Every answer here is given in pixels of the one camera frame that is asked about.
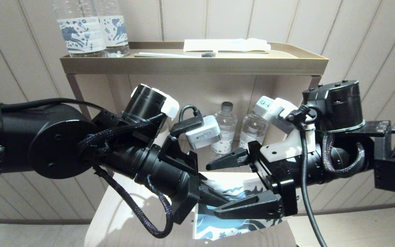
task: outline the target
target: blue and white printed pattern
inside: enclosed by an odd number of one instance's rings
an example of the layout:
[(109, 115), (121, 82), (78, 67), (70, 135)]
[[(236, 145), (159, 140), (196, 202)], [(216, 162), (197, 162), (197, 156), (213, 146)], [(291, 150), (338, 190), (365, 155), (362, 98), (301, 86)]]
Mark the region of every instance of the blue and white printed pattern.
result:
[(97, 16), (59, 19), (69, 53), (89, 53), (106, 48)]
[[(266, 190), (259, 178), (243, 181), (227, 179), (223, 184), (214, 180), (207, 180), (205, 183), (230, 200), (238, 200)], [(287, 219), (287, 217), (281, 219), (219, 219), (214, 215), (213, 209), (212, 206), (198, 204), (194, 219), (194, 239), (216, 240), (249, 233), (279, 224)]]
[(98, 18), (107, 47), (122, 46), (129, 43), (122, 15), (99, 16)]

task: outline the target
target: floor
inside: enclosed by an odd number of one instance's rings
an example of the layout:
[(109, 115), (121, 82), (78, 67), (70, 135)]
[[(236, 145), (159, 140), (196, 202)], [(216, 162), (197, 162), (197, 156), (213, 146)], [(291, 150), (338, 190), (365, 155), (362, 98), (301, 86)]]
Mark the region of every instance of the floor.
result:
[[(329, 247), (395, 246), (395, 208), (317, 215)], [(307, 216), (292, 217), (289, 225), (298, 246), (317, 247)], [(0, 224), (0, 247), (82, 247), (88, 225)]]

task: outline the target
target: bottle cap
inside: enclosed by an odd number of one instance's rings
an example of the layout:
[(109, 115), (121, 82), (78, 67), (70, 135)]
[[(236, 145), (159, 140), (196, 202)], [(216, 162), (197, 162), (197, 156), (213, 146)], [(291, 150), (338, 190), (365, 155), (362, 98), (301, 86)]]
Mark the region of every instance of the bottle cap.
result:
[(224, 103), (222, 103), (221, 109), (222, 109), (222, 111), (224, 111), (226, 113), (231, 112), (232, 111), (232, 103), (225, 101)]

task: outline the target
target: water bottle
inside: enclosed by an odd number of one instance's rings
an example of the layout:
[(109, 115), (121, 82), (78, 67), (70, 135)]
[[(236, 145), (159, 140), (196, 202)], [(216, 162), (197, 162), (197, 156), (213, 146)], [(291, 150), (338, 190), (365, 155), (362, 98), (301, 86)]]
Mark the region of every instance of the water bottle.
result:
[(236, 130), (237, 117), (232, 113), (232, 103), (222, 103), (221, 110), (215, 114), (215, 117), (220, 128), (221, 138), (220, 141), (211, 145), (211, 150), (216, 158), (220, 158), (231, 152)]
[(240, 132), (239, 147), (249, 151), (248, 142), (258, 141), (262, 144), (268, 127), (269, 123), (254, 112), (246, 115)]
[(124, 17), (119, 0), (97, 0), (98, 18), (109, 58), (121, 58), (130, 54)]
[(71, 57), (105, 57), (106, 45), (92, 0), (51, 0)]

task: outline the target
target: shelf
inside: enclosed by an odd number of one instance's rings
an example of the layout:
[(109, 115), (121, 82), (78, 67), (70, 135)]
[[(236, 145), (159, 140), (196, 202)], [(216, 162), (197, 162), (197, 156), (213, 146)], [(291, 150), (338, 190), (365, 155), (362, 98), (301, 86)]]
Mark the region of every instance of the shelf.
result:
[[(125, 58), (65, 56), (61, 63), (66, 74), (323, 75), (327, 58), (290, 44), (269, 44), (268, 54), (218, 53), (215, 58), (200, 58), (202, 52), (183, 52), (183, 42), (130, 42), (130, 55)], [(135, 58), (138, 52), (197, 58)]]

